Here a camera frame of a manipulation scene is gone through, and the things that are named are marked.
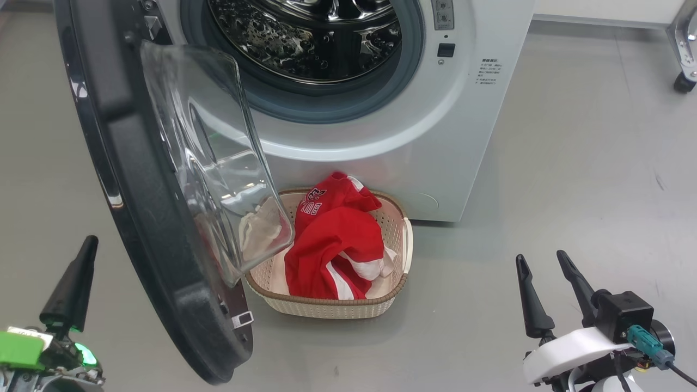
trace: plastic basket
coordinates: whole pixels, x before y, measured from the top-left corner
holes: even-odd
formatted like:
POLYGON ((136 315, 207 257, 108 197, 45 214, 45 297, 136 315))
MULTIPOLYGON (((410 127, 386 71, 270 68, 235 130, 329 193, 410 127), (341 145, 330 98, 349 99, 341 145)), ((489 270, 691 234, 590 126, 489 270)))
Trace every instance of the plastic basket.
MULTIPOLYGON (((295 222, 296 210, 309 189, 294 189, 281 192, 281 201, 295 222)), ((395 297, 406 284, 411 267, 413 233, 409 219, 399 205, 389 196, 373 192, 382 202, 382 207, 370 214, 383 231, 385 246, 397 252, 395 270, 387 277, 390 292, 375 299, 338 300, 311 299, 299 296, 278 294, 269 291, 273 259, 268 259, 254 267, 246 278, 252 290, 263 298, 271 308, 288 315, 313 317, 318 319, 365 319, 382 315, 390 308, 395 297)))

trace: green component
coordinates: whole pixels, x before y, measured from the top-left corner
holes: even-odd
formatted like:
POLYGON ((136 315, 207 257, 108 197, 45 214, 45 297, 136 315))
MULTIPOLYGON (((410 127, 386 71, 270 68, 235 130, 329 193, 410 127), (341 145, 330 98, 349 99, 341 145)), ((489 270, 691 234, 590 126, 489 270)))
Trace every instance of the green component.
POLYGON ((75 343, 75 346, 82 353, 83 366, 97 366, 97 358, 94 356, 94 354, 92 354, 92 351, 89 348, 79 343, 75 343))
POLYGON ((639 325, 629 327, 627 330, 627 341, 635 346, 637 350, 651 358, 663 349, 663 344, 639 325))
POLYGON ((43 344, 35 336, 0 331, 0 363, 15 369, 43 370, 44 365, 39 363, 43 344))

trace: stainless steel drum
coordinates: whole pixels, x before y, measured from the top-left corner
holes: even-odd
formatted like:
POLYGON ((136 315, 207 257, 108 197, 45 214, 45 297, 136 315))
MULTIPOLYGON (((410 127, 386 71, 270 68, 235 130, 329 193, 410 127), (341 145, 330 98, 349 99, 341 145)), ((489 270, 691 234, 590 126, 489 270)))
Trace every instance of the stainless steel drum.
POLYGON ((262 68, 338 84, 384 64, 401 43, 388 0, 208 0, 226 39, 262 68))

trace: white stripe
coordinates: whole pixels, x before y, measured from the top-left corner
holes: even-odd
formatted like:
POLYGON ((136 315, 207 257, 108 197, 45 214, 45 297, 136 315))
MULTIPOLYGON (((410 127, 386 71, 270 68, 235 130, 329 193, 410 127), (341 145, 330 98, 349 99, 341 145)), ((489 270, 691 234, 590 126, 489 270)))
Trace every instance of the white stripe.
POLYGON ((369 262, 359 263, 354 259, 351 259, 345 252, 340 252, 339 256, 347 259, 358 276, 365 280, 375 280, 375 278, 380 276, 380 271, 382 271, 385 266, 382 259, 375 259, 369 262))
POLYGON ((349 179, 349 180, 351 180, 351 183, 353 183, 353 187, 354 187, 356 190, 360 191, 361 189, 363 189, 363 184, 361 184, 361 182, 358 181, 355 177, 346 176, 346 178, 349 179))
POLYGON ((384 255, 387 257, 384 257, 385 266, 380 270, 380 276, 387 278, 395 270, 395 257, 397 256, 397 252, 386 246, 384 255))
POLYGON ((341 275, 334 269, 332 262, 327 263, 327 270, 334 279, 334 284, 337 286, 337 295, 339 299, 353 299, 353 292, 349 284, 342 278, 341 275))

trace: cable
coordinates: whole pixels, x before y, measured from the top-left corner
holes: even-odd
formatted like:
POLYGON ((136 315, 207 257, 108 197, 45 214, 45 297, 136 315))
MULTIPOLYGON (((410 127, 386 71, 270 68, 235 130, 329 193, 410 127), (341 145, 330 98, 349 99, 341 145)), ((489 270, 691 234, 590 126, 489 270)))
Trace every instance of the cable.
POLYGON ((686 375, 682 370, 676 368, 675 365, 673 365, 673 362, 666 362, 666 366, 668 366, 669 369, 675 372, 676 375, 681 376, 685 381, 689 382, 694 386, 697 386, 697 381, 695 381, 694 378, 686 375))
POLYGON ((622 390, 624 392, 631 392, 627 379, 625 379, 625 374, 622 372, 622 362, 620 361, 621 352, 615 352, 615 371, 617 372, 617 378, 620 379, 622 384, 622 390))

